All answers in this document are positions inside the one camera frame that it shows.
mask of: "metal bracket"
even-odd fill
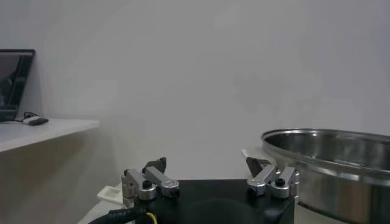
[[[267,165],[264,169],[253,179],[247,180],[248,194],[253,197],[259,197],[266,191],[268,182],[276,179],[277,168],[273,165]]]
[[[146,180],[136,169],[125,170],[122,193],[124,200],[135,196],[141,200],[151,200],[156,197],[156,185]]]
[[[271,183],[271,194],[276,198],[298,196],[299,173],[294,167],[286,167],[279,178]]]
[[[169,198],[177,198],[180,196],[179,182],[170,179],[156,167],[147,167],[145,169],[145,178],[159,186],[163,196]]]

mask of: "pot rim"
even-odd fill
[[[307,168],[319,173],[345,178],[348,180],[361,181],[369,184],[376,184],[381,186],[390,186],[390,170],[383,170],[374,167],[359,166],[353,164],[341,164],[334,161],[327,161],[313,158],[307,155],[300,155],[291,152],[287,149],[282,149],[267,142],[267,138],[280,134],[324,134],[332,133],[338,136],[348,136],[355,138],[366,138],[371,140],[388,141],[390,136],[376,135],[370,133],[343,131],[333,129],[316,129],[316,128],[287,128],[266,131],[261,135],[263,141],[263,148],[266,152],[273,156],[284,156],[293,159],[297,167]]]

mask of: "yellow wire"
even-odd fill
[[[146,215],[153,220],[153,224],[157,224],[156,216],[153,213],[147,212]]]

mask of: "black cable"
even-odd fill
[[[21,120],[14,119],[13,121],[17,122],[23,122],[23,120],[30,118],[30,117],[38,117],[39,115],[30,111],[26,111],[23,113],[23,118]]]
[[[146,210],[142,208],[129,208],[111,210],[108,214],[103,215],[90,222],[89,224],[122,224],[131,222],[141,215],[146,215]]]

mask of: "stainless steel pot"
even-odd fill
[[[304,207],[349,223],[390,223],[390,137],[285,129],[262,135],[279,167],[300,171]]]

